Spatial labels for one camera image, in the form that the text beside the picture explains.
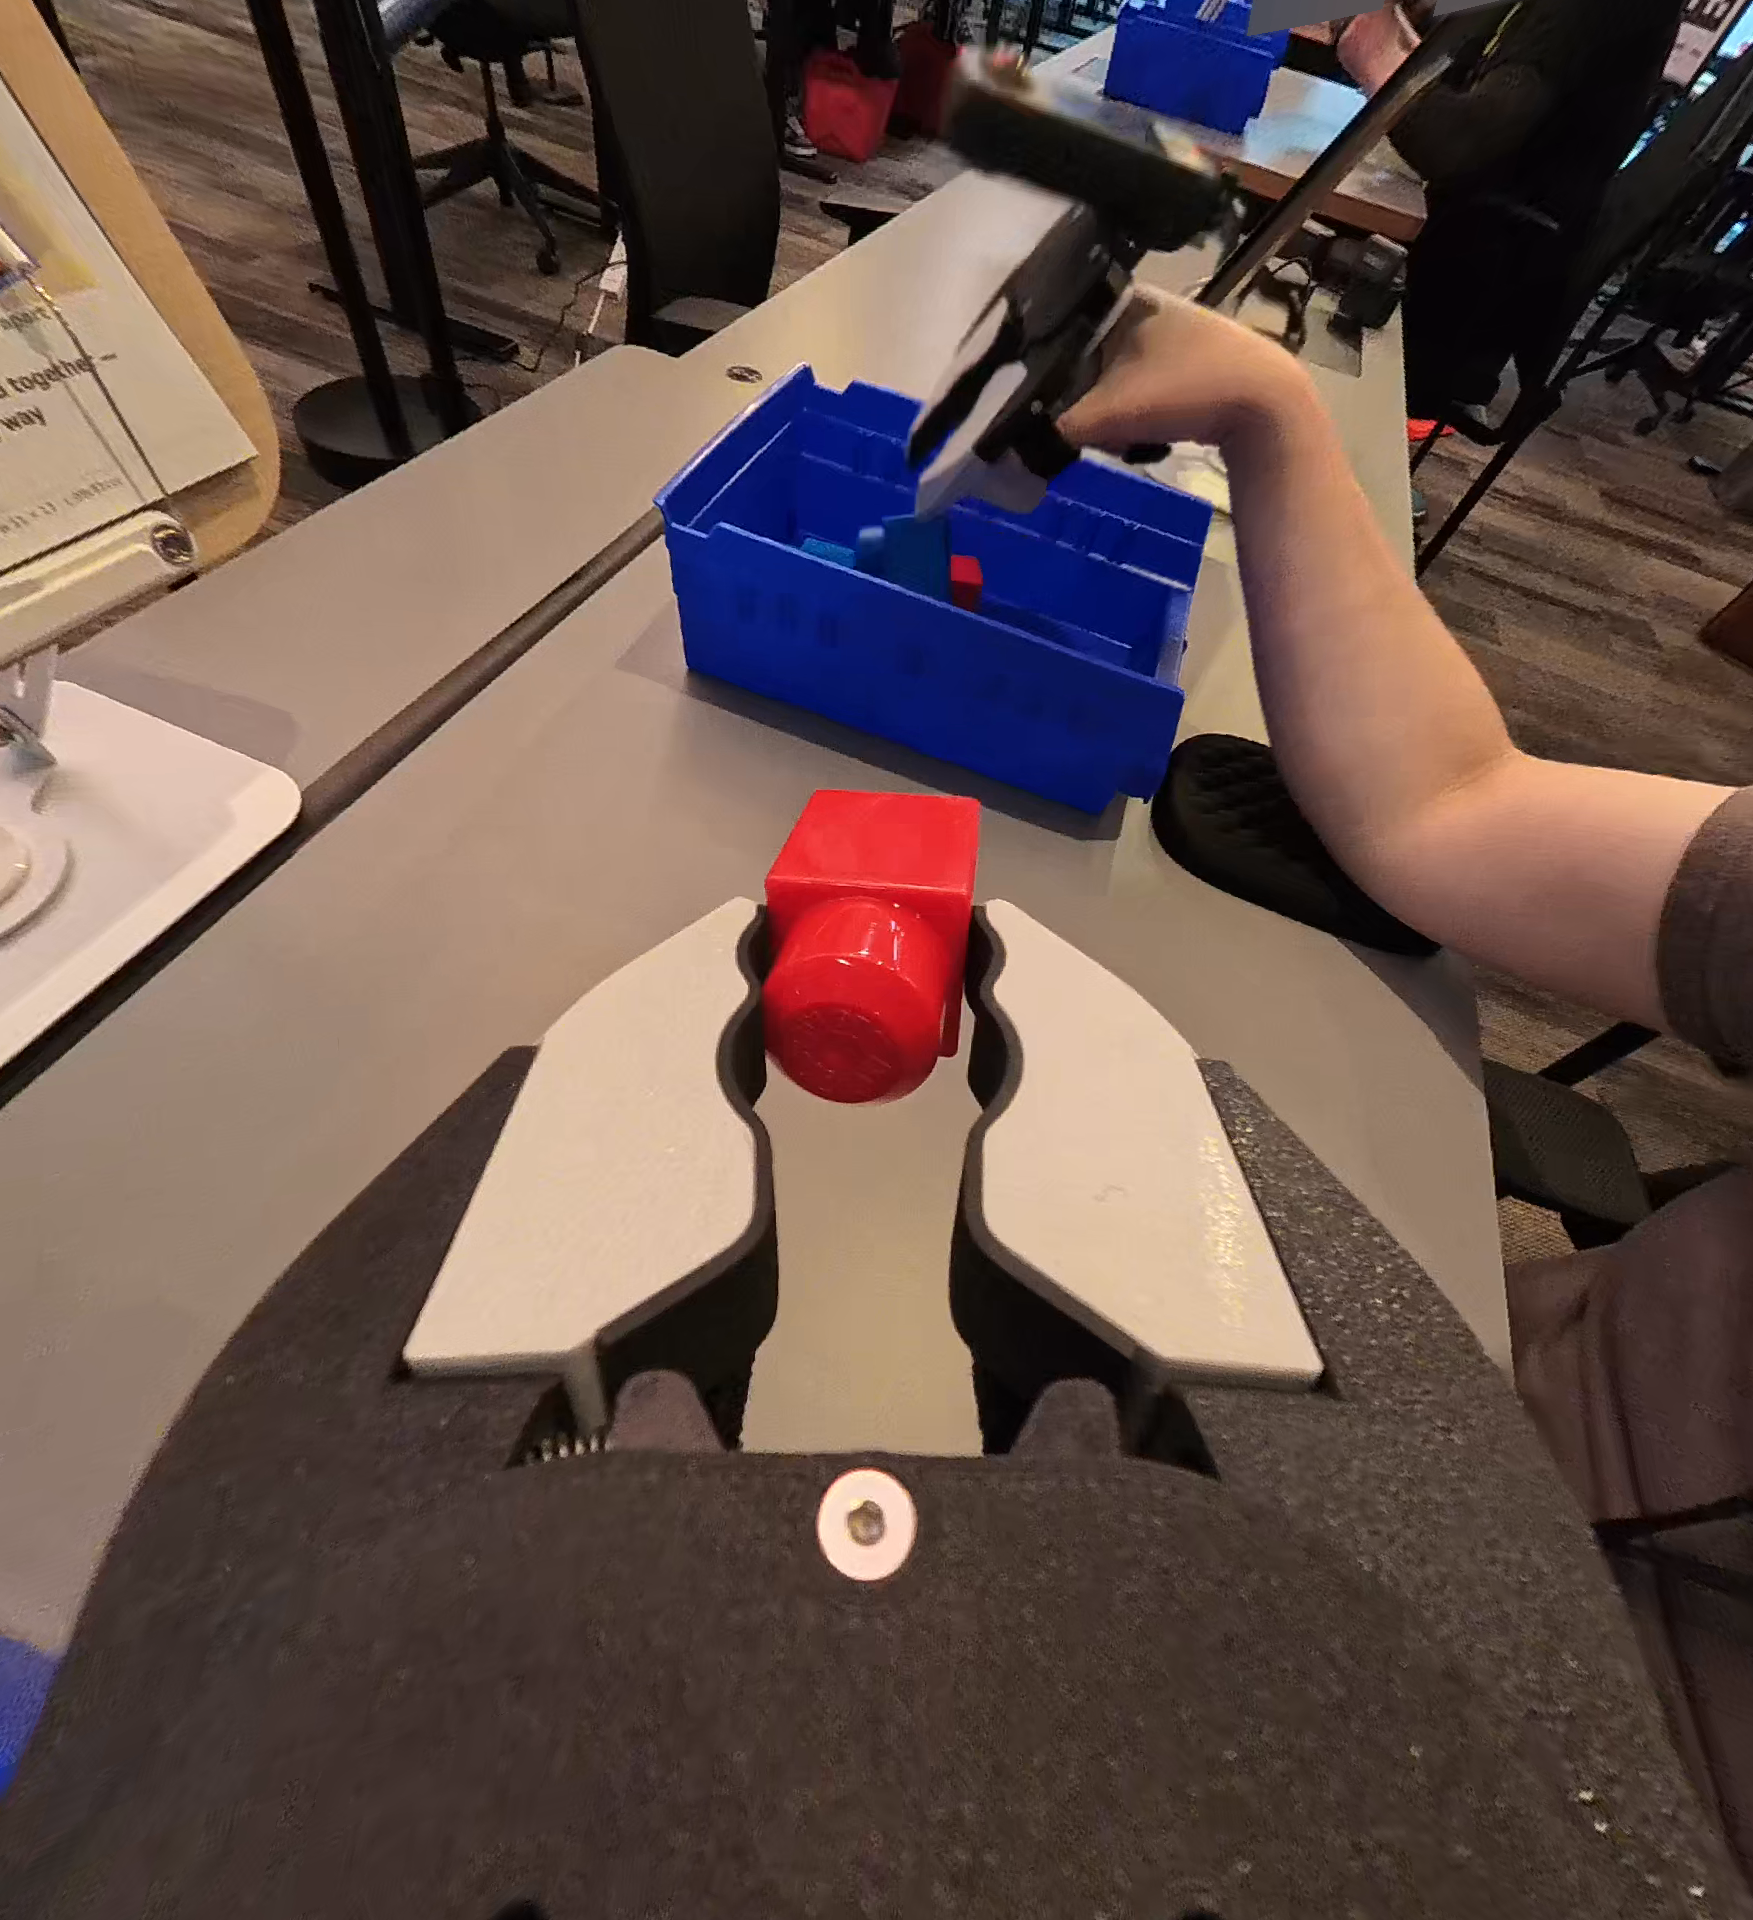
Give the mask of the black desk device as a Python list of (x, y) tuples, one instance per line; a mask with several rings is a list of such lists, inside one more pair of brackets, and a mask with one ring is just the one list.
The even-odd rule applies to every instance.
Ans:
[(1331, 235), (1317, 264), (1317, 287), (1333, 297), (1333, 332), (1357, 338), (1393, 320), (1407, 287), (1409, 249), (1385, 235)]

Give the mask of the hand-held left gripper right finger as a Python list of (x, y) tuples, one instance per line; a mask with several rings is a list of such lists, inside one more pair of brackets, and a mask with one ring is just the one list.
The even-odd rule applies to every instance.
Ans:
[(1194, 1047), (1009, 900), (975, 911), (978, 1106), (958, 1187), (958, 1334), (986, 1438), (1091, 1380), (1127, 1438), (1185, 1388), (1312, 1394), (1330, 1367)]

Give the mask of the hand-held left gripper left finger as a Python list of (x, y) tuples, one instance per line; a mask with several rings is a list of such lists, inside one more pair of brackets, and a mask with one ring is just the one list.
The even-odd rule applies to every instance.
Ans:
[(536, 1042), (402, 1348), (416, 1377), (530, 1377), (608, 1428), (629, 1346), (773, 1256), (765, 914), (727, 900), (575, 998)]

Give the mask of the person's right hand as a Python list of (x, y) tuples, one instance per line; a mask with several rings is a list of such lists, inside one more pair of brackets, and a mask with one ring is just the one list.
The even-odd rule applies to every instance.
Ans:
[(1307, 371), (1273, 338), (1203, 305), (1137, 294), (1058, 427), (1094, 452), (1214, 448), (1235, 470), (1310, 450), (1328, 417)]

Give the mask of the black office chair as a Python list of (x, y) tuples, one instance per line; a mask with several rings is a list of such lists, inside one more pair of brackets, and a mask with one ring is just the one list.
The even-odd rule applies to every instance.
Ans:
[(1630, 1135), (1608, 1106), (1537, 1073), (1482, 1062), (1494, 1191), (1552, 1214), (1577, 1249), (1654, 1212)]
[(776, 133), (745, 2), (579, 2), (624, 238), (624, 337), (684, 356), (768, 301)]
[(413, 161), (424, 205), (432, 209), (492, 186), (501, 205), (520, 212), (535, 229), (535, 265), (543, 275), (554, 275), (561, 265), (554, 222), (603, 227), (603, 204), (596, 188), (561, 175), (511, 138), (501, 92), (516, 101), (526, 88), (522, 60), (536, 48), (574, 39), (578, 24), (574, 2), (455, 2), (420, 27), (451, 68), (473, 63), (482, 86), (482, 133)]

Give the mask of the person's right forearm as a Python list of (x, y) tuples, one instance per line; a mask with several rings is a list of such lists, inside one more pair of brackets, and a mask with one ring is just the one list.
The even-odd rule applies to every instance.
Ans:
[(1307, 380), (1217, 435), (1273, 753), (1343, 872), (1469, 961), (1671, 1032), (1662, 909), (1729, 790), (1520, 748)]

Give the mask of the background desk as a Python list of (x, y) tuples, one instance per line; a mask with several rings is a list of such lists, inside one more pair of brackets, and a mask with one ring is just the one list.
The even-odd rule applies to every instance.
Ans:
[[(1241, 188), (1278, 201), (1364, 106), (1366, 97), (1354, 86), (1278, 66), (1265, 111), (1242, 133), (1194, 120), (1177, 126)], [(1324, 222), (1409, 246), (1424, 222), (1422, 186), (1390, 145), (1376, 145), (1343, 174), (1320, 214)]]

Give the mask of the wooden instruction board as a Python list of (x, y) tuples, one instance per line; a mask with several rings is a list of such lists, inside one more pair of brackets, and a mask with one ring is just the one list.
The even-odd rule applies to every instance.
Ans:
[(259, 374), (30, 3), (0, 3), (0, 670), (239, 555)]

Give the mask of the white stand base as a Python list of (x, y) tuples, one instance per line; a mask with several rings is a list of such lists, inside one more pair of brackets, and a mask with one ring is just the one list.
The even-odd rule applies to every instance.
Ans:
[(81, 685), (0, 746), (0, 1068), (298, 818), (281, 767)]

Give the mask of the black wrist rest pad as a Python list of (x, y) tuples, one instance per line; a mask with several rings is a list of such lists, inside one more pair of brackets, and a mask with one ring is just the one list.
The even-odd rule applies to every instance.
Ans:
[(1287, 921), (1402, 958), (1441, 950), (1343, 872), (1258, 740), (1181, 740), (1152, 798), (1152, 833), (1190, 876)]

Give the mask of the red bag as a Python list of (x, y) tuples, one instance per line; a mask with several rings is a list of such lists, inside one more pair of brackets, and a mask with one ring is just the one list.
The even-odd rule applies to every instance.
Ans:
[(895, 52), (900, 78), (891, 102), (891, 124), (902, 135), (937, 135), (950, 74), (961, 57), (961, 39), (930, 17), (914, 17), (900, 30)]
[(902, 71), (865, 73), (850, 55), (816, 49), (803, 66), (801, 123), (822, 154), (863, 163), (888, 136)]

